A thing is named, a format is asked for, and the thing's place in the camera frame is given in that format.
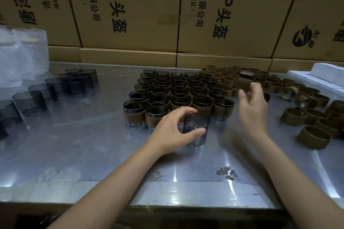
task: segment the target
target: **company logo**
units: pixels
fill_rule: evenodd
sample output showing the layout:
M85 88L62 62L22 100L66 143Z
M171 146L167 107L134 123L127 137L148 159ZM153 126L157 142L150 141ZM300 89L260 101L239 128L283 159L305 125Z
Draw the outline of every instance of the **company logo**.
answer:
M306 25L304 28L295 33L293 37L293 45L296 47L304 46L311 40L312 36L312 30Z

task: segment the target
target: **metal table surface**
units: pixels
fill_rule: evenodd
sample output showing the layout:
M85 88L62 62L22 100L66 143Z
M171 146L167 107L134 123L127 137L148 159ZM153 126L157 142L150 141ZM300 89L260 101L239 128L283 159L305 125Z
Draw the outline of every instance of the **metal table surface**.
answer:
M123 103L147 67L51 63L50 73L38 80L0 89L0 99L73 67L95 68L99 83L84 96L59 97L48 111L24 117L8 129L9 137L0 142L0 201L73 204L151 134L145 125L129 127L123 121ZM343 99L338 92L321 93ZM157 161L130 206L283 209L239 123L237 98L233 100L236 105L230 120L211 119L205 145L185 146ZM323 150L306 148L295 139L301 127L279 120L293 102L272 94L268 105L271 138L343 208L344 142L333 140Z

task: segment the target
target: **plastic bag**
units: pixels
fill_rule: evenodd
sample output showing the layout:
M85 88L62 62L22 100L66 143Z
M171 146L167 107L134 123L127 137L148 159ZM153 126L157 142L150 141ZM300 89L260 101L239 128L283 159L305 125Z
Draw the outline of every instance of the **plastic bag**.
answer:
M49 70L48 40L46 32L40 29L13 29L23 49L30 55L32 73L41 75Z
M20 45L15 36L6 28L0 28L0 87L19 87L22 77L16 53Z

